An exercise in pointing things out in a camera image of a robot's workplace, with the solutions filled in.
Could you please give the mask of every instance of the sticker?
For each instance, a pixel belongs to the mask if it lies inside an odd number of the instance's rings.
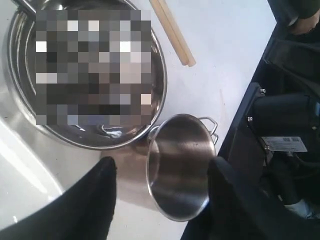
[[[308,152],[304,142],[299,136],[263,136],[265,144],[273,152]]]

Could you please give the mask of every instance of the small stainless steel pot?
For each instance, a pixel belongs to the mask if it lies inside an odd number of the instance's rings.
[[[208,131],[201,120],[213,123]],[[121,200],[160,211],[184,222],[208,203],[207,169],[216,156],[218,124],[210,117],[178,114],[149,136],[120,149],[103,151],[117,166],[117,195]]]

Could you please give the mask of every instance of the hand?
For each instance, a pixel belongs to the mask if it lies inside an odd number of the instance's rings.
[[[316,14],[313,15],[312,17],[309,17],[307,19],[298,19],[291,33],[294,35],[309,33],[319,23],[319,18],[320,18],[320,10],[317,11]]]

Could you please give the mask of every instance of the black sleeve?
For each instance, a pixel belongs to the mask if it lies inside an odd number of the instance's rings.
[[[300,19],[308,19],[320,9],[320,0],[289,0]]]

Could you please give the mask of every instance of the stainless steel pot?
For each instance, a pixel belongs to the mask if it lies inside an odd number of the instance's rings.
[[[213,129],[201,120],[211,121]],[[117,196],[173,221],[195,218],[209,200],[207,168],[216,156],[217,126],[210,117],[178,114],[154,127],[149,137],[103,151],[102,157],[116,163]]]
[[[38,0],[36,9],[132,10],[128,0]],[[167,94],[167,70],[159,41],[151,31],[151,114],[148,125],[36,125],[35,23],[21,10],[14,14],[3,44],[3,69],[11,95],[24,116],[43,133],[74,146],[107,150],[123,147],[150,131],[158,119]]]

